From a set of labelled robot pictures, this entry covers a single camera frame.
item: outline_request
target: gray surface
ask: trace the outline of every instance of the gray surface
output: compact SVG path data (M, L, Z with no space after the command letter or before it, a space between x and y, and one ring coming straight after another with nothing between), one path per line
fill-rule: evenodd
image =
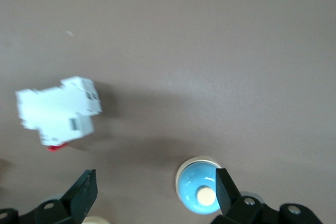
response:
M21 212L96 168L90 215L209 223L174 190L208 155L278 209L336 209L336 0L0 0L0 206ZM98 83L96 132L58 153L15 91Z

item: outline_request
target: small debris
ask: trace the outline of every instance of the small debris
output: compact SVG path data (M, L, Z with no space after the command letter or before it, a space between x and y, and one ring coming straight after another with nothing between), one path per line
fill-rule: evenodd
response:
M66 31L66 33L71 36L71 37L74 37L74 34L71 32L71 31Z

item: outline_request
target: white object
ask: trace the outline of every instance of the white object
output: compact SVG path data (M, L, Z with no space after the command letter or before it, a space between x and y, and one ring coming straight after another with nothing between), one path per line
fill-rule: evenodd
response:
M82 224L110 224L110 222L98 216L89 216L85 217Z
M82 77L61 80L60 87L16 92L22 125L38 130L43 145L61 146L94 132L91 116L101 112L93 81Z
M211 206L216 200L216 193L210 187L202 187L197 192L197 200L203 206Z

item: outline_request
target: blue bowl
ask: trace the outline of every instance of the blue bowl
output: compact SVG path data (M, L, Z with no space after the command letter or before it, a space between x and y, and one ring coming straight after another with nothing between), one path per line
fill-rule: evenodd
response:
M176 191L186 208L197 214L208 215L219 210L215 192L216 168L220 168L220 166L214 161L199 159L191 159L191 163L185 168L183 165L181 166L183 170L180 173L177 172ZM202 194L208 198L206 203L200 198Z

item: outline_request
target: white circuit breaker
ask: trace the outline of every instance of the white circuit breaker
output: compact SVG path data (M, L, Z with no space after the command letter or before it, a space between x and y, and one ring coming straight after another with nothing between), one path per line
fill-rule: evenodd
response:
M16 92L22 125L38 130L46 146L62 146L91 134L91 116L102 112L93 81L75 76L60 82L59 87Z

